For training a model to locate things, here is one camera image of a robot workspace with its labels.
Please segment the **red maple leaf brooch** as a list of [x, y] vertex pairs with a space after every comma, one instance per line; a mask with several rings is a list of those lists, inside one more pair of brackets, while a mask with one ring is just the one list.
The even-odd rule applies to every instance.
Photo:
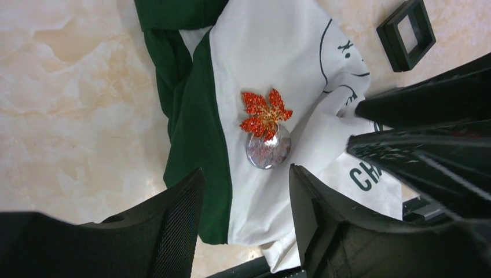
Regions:
[[267, 96], [241, 92], [241, 100], [249, 117], [240, 123], [240, 128], [264, 141], [272, 139], [277, 133], [277, 125], [289, 120], [293, 114], [293, 110], [285, 108], [282, 96], [275, 88], [271, 88]]

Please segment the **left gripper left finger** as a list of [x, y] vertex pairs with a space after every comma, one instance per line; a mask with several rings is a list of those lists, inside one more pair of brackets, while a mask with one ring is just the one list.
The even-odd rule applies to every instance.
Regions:
[[203, 205], [201, 169], [100, 223], [1, 214], [2, 277], [189, 277]]

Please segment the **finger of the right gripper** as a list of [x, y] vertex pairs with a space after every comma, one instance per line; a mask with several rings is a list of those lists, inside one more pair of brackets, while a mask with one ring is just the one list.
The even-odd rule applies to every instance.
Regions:
[[361, 101], [357, 116], [392, 128], [490, 119], [490, 54]]
[[439, 203], [452, 218], [490, 218], [490, 122], [351, 136], [347, 152]]

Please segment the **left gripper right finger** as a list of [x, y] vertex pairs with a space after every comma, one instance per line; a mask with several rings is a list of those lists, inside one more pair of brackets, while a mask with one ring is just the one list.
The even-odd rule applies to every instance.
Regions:
[[373, 211], [292, 164], [290, 198], [308, 277], [489, 277], [490, 221], [423, 226]]

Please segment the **white and green garment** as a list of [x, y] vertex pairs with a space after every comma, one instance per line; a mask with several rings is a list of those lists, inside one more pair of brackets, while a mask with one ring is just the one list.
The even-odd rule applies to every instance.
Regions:
[[195, 168], [206, 187], [199, 237], [259, 247], [273, 273], [299, 266], [289, 167], [402, 218], [401, 183], [346, 152], [379, 131], [358, 118], [371, 77], [317, 1], [136, 1], [156, 68], [170, 152], [164, 182]]

